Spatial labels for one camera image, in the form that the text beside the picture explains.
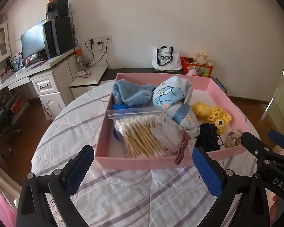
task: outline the white wall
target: white wall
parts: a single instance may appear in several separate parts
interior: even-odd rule
[[[12,42],[45,18],[48,0],[18,0],[8,11]],[[275,0],[69,0],[86,59],[86,40],[112,35],[113,68],[151,67],[153,46],[182,56],[206,52],[228,94],[269,101],[284,66],[284,12]],[[11,45],[12,53],[21,42]],[[104,50],[96,52],[99,59]]]

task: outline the white bedsheet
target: white bedsheet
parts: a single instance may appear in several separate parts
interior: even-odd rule
[[[37,176],[52,173],[74,158],[85,144],[96,147],[113,81],[70,103],[43,135],[32,158]],[[249,120],[254,135],[256,130]],[[249,152],[219,161],[224,169],[250,176],[256,159]],[[89,226],[197,226],[216,200],[195,167],[168,170],[104,170],[94,160],[71,200]],[[231,220],[234,200],[223,225]],[[59,226],[65,226],[50,204]]]

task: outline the blue gripper pad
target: blue gripper pad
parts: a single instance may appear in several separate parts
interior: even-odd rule
[[[284,149],[284,136],[275,130],[270,130],[268,132],[268,137],[272,140],[275,144],[279,145],[281,148]]]
[[[195,148],[192,154],[193,163],[200,173],[208,191],[211,195],[220,197],[222,194],[222,181],[215,173],[209,162],[204,158],[199,148]]]
[[[80,160],[75,165],[73,171],[66,179],[65,191],[67,196],[74,195],[78,191],[93,161],[94,161],[94,149],[93,147],[89,146],[89,148],[85,151],[85,153],[82,155]]]

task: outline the black box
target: black box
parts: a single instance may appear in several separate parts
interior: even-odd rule
[[[68,17],[68,0],[54,0],[47,4],[47,18]]]

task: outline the white bag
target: white bag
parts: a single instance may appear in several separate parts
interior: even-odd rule
[[[158,70],[180,70],[182,68],[179,53],[173,47],[160,49],[154,47],[153,67]]]

